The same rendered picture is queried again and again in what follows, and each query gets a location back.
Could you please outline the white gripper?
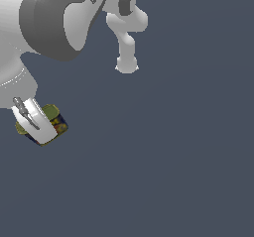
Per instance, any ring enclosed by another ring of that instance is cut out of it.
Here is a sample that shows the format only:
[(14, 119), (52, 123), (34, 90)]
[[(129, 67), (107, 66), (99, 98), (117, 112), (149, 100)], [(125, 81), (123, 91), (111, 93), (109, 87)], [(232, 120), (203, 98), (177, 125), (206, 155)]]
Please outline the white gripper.
[(40, 144), (48, 143), (58, 134), (50, 120), (35, 98), (22, 101), (20, 97), (13, 98), (12, 107), (16, 122)]

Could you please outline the blue can with olive lid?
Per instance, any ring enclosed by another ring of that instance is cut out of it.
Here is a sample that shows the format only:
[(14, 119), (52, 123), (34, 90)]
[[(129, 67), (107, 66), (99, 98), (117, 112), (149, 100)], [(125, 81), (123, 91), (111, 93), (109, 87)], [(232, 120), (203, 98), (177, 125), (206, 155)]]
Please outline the blue can with olive lid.
[[(55, 106), (55, 104), (46, 104), (42, 110), (50, 120), (51, 124), (54, 126), (54, 128), (57, 131), (56, 138), (60, 135), (62, 135), (64, 132), (67, 131), (68, 125), (65, 122), (64, 118), (60, 114), (60, 110)], [(20, 124), (19, 122), (16, 122), (15, 124), (16, 130), (20, 135), (26, 136), (28, 139), (30, 139), (32, 142), (37, 144), (38, 146), (45, 146), (48, 143), (40, 144), (37, 140), (35, 140)]]

